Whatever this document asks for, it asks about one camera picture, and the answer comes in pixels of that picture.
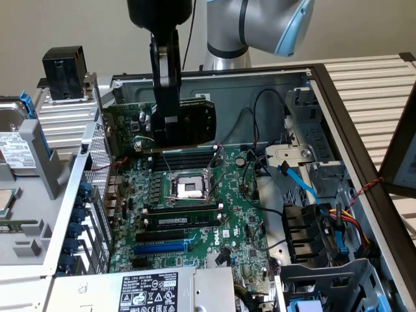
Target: motherboard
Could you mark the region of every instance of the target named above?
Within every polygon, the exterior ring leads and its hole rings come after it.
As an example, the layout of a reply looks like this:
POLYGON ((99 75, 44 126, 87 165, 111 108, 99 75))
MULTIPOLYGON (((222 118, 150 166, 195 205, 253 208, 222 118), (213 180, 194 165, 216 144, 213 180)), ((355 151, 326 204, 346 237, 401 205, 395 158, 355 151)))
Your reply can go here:
MULTIPOLYGON (((189 153, 192 155, 191 159, 199 157, 200 161, 204 157, 208 160, 208 156, 213 155, 209 151, 189 153)), ((173 212, 162 214, 163 217, 157 216, 159 227, 152 227, 151 215, 143 214, 146 210, 165 211, 172 208, 169 206, 171 176, 184 173, 184 170, 175 170, 178 167, 175 156, 184 157, 182 153, 179 154, 166 156, 167 164, 171 164, 171 171, 164 170, 166 168, 163 166, 166 164, 163 160, 143 157, 124 164, 122 174, 118 173, 126 185, 123 197, 127 202, 127 209, 115 209, 114 212, 115 245, 110 272, 189 266, 213 268, 218 265, 218 256, 224 253, 224 250, 229 250, 231 263, 224 262, 221 265, 233 268, 235 283, 244 285, 250 291, 268 294, 274 286, 269 282, 266 273, 270 270, 267 252, 256 250, 250 242, 251 235, 262 222, 262 212, 244 199, 241 190, 242 187, 246 187, 250 193, 248 185, 252 185, 253 179, 252 174, 249 174, 244 185, 242 184, 245 151, 226 148, 221 159, 217 159, 210 180, 215 181, 220 177, 221 180, 211 194, 214 198, 212 202, 196 204, 198 208, 189 208, 192 204, 186 205, 187 200, 181 201, 185 202, 181 204, 185 210, 175 207, 173 212), (154 246, 163 244, 163 234, 166 235, 166 241, 174 237, 188 240, 187 251, 135 255, 135 247, 148 243, 146 239, 154 246)), ((189 168, 192 164, 188 162, 185 166, 189 168)), ((186 190, 193 194, 198 191, 198 183, 202 182, 200 172, 201 168, 186 169, 185 175, 188 177, 182 179, 187 178, 185 182, 194 183, 185 183, 183 192, 178 193, 180 196, 185 196, 186 190)), ((257 246, 267 246, 265 235, 261 231, 258 231, 254 239, 257 246)))

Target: blue pcie slot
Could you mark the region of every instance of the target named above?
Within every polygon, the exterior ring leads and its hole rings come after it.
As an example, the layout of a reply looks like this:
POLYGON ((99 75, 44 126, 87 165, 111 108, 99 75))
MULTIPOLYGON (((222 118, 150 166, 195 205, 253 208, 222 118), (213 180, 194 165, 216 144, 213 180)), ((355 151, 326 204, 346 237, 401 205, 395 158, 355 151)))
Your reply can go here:
POLYGON ((135 246, 135 255, 157 254, 162 252, 187 252, 188 245, 195 239, 196 234, 191 239, 184 239, 178 242, 163 242, 160 244, 147 244, 135 246))

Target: black cable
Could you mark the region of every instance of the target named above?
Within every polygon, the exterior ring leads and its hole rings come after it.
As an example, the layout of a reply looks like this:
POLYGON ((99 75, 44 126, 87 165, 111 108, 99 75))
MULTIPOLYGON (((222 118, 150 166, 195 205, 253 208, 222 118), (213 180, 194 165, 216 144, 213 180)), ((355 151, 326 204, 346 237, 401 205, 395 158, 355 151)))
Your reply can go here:
POLYGON ((234 287, 234 296, 236 296, 238 299, 241 299, 249 312, 257 311, 259 305, 255 302, 251 294, 246 289, 244 292, 242 292, 240 287, 234 287))
MULTIPOLYGON (((257 181, 255 180, 255 166, 257 164, 258 161, 262 161, 266 159, 266 156, 260 156, 258 158, 255 159, 254 164, 253 164, 253 192, 257 192, 257 181)), ((262 168, 265 170, 266 174, 268 174, 269 176, 271 176, 270 172, 267 170, 266 166, 264 164, 260 164, 262 166, 262 168)))
MULTIPOLYGON (((284 105, 285 105, 285 102, 283 101, 283 98, 281 97, 280 93, 277 90, 272 89, 272 88, 266 88, 266 89, 263 89, 262 91, 260 91, 260 93, 257 95, 257 97, 256 97, 256 99, 254 101, 254 106, 253 106, 253 128, 254 127, 257 127, 257 120, 255 119, 255 109, 257 107, 257 102, 259 101, 260 96, 263 93, 265 93, 266 91, 273 92, 279 98, 280 106, 281 106, 281 111, 282 111, 282 130, 281 130, 282 131, 281 132, 281 135, 282 135, 283 134, 283 131, 285 129, 285 109, 283 108, 284 105)), ((257 136, 253 132, 253 135, 254 135, 254 143, 253 143, 253 145, 254 145, 254 149, 255 149, 257 143, 260 140, 260 132, 257 131, 257 136)))
POLYGON ((259 210, 261 210, 261 211, 268 211, 268 212, 270 212, 270 213, 276 213, 276 214, 278 214, 278 215, 280 215, 280 216, 283 216, 283 214, 280 212, 280 211, 277 211, 277 210, 273 210, 273 209, 268 209, 268 208, 263 208, 263 207, 261 207, 261 206, 259 206, 259 205, 256 205, 255 203, 253 203, 252 201, 250 201, 248 198, 247 198, 247 194, 246 194, 246 187, 245 187, 245 184, 244 184, 244 179, 245 179, 245 177, 246 177, 246 173, 247 173, 247 169, 248 169, 248 167, 250 166, 250 164, 252 163, 252 161, 250 160, 247 164, 246 164, 246 168, 244 169, 244 172, 242 173, 242 196, 244 197, 244 199, 252 206, 252 207, 254 207, 254 208, 256 208, 256 209, 259 209, 259 210))
POLYGON ((261 224, 258 226, 257 229, 255 229, 252 237, 251 237, 251 241, 252 241, 252 246, 254 249, 259 250, 260 252, 266 252, 267 250, 273 249, 276 246, 279 246, 280 244, 283 244, 284 242, 286 242, 285 239, 282 239, 281 241, 279 240, 277 243, 273 244, 272 246, 266 247, 266 248, 261 248, 255 245, 254 243, 254 237, 257 234, 257 232, 259 231, 259 229, 261 228, 261 224))
POLYGON ((227 136, 226 136, 226 138, 225 139, 223 139, 222 141, 221 141, 221 143, 220 143, 220 145, 222 145, 232 134, 233 134, 233 132, 234 132, 234 130, 235 130, 235 128, 237 128, 237 126, 238 126, 238 124, 239 124, 239 122, 240 122, 240 119, 241 119, 241 116, 242 116, 242 114, 245 112, 245 111, 248 111, 248 112, 250 112, 250 114, 252 115, 252 116, 254 116, 253 115, 253 110, 251 109, 251 108, 249 108, 249 107, 245 107, 245 108, 243 108, 241 111, 240 111, 240 114, 239 114, 239 116, 237 117, 237 120, 235 121, 235 123, 234 123, 234 126, 233 126, 233 129, 227 134, 227 136))
POLYGON ((192 11, 192 20, 190 21, 188 44, 187 44, 187 49, 185 50, 185 56, 183 57, 182 70, 185 70, 185 63, 187 62, 188 51, 189 51, 189 46, 190 46, 190 39, 192 38, 192 31, 194 30, 195 11, 196 11, 196 0, 194 0, 194 8, 193 8, 193 11, 192 11))
POLYGON ((326 236, 325 231, 322 228, 322 221, 324 220, 324 218, 331 218, 331 216, 328 213, 324 213, 324 214, 321 214, 321 216, 318 219, 319 233, 320 233, 320 236, 322 237, 324 247, 326 251, 328 252, 328 267, 329 267, 331 264, 331 250, 332 249, 331 249, 330 241, 328 240, 328 237, 326 236))

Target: green motherboard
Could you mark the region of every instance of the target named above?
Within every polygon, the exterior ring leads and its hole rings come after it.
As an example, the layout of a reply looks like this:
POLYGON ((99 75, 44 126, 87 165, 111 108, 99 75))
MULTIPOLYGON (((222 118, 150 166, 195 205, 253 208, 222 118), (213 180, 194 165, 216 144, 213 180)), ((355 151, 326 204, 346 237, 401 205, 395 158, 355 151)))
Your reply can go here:
MULTIPOLYGON (((231 266, 235 283, 245 285, 250 291, 269 293, 273 283, 264 277, 263 271, 268 270, 268 254, 253 248, 246 236, 247 229, 253 233, 263 219, 262 212, 252 207, 241 194, 244 167, 236 165, 236 159, 246 159, 246 152, 239 148, 225 148, 223 163, 212 170, 214 178, 224 176, 215 188, 214 197, 224 201, 223 219, 219 224, 205 227, 188 227, 181 229, 185 236, 192 239, 185 252, 149 253, 136 256, 134 247, 138 244, 138 234, 148 232, 143 226, 142 212, 146 203, 154 208, 163 209, 170 192, 170 174, 172 172, 154 172, 148 156, 131 160, 123 165, 122 175, 125 179, 124 198, 130 201, 129 209, 122 216, 122 210, 116 209, 114 214, 114 247, 111 255, 110 272, 127 272, 131 270, 148 270, 172 267, 216 267, 215 259, 223 248, 231 250, 231 266), (157 187, 157 198, 154 190, 157 187), (143 267, 134 265, 135 259, 146 259, 143 267)), ((200 169, 187 172, 200 172, 200 169)), ((245 185, 252 185, 252 170, 248 170, 245 185)), ((170 219, 180 219, 182 214, 171 213, 170 219)), ((256 245, 267 247, 266 238, 258 231, 254 238, 256 245)))

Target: warning label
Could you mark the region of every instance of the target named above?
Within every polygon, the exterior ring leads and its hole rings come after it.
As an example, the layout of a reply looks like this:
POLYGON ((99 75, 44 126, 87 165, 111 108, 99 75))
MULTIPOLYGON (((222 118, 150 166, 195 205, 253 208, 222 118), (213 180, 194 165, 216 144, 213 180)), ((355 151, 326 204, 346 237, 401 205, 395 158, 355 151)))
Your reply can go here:
POLYGON ((0 132, 0 150, 11 169, 36 168, 26 141, 17 132, 0 132))
POLYGON ((125 276, 119 312, 176 312, 177 272, 125 276))

